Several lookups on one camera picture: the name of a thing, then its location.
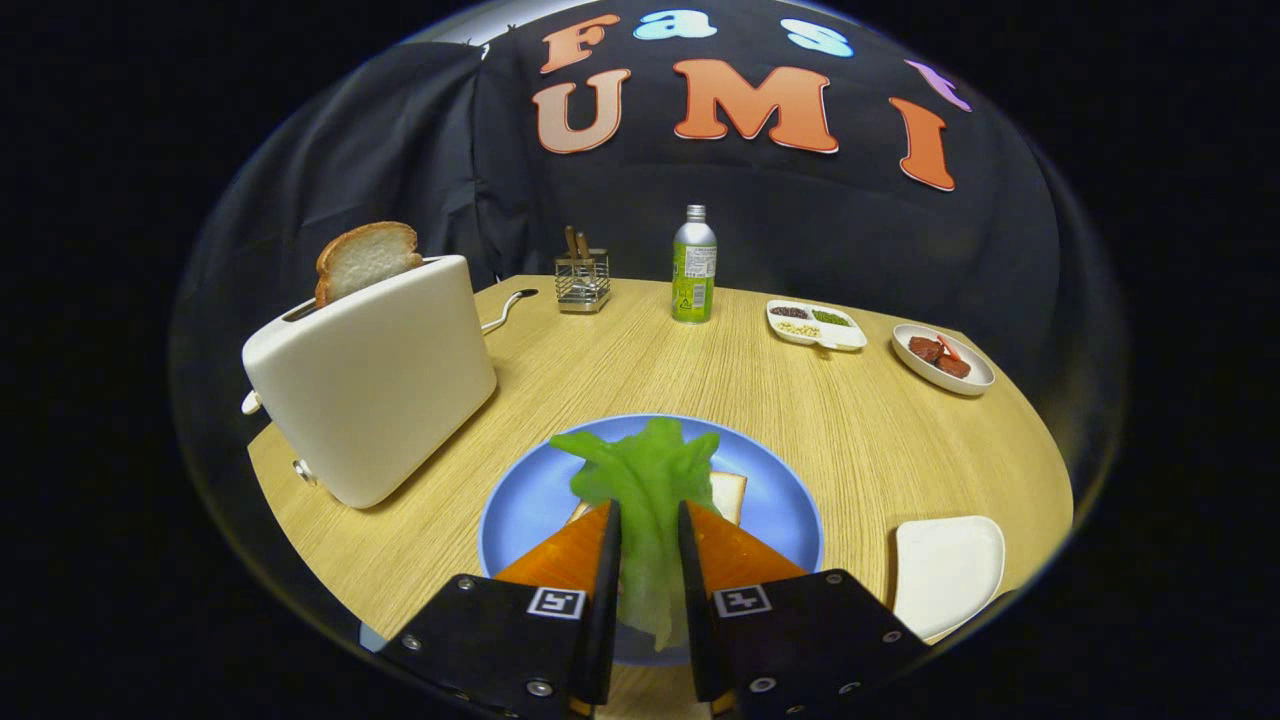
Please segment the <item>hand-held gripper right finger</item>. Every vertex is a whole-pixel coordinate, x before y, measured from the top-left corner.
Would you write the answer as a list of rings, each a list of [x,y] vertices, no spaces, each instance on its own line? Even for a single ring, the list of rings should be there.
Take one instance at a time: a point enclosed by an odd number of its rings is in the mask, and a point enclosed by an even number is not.
[[[805,571],[700,503],[678,511],[695,692],[713,719],[850,719],[931,647],[849,571]]]

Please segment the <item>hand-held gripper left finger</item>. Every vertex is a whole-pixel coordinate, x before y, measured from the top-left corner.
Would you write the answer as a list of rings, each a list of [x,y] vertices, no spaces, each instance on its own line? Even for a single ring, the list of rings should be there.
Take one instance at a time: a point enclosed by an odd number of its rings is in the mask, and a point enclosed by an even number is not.
[[[591,719],[611,688],[621,507],[566,528],[585,537],[585,587],[452,577],[387,639],[381,666],[471,719]]]

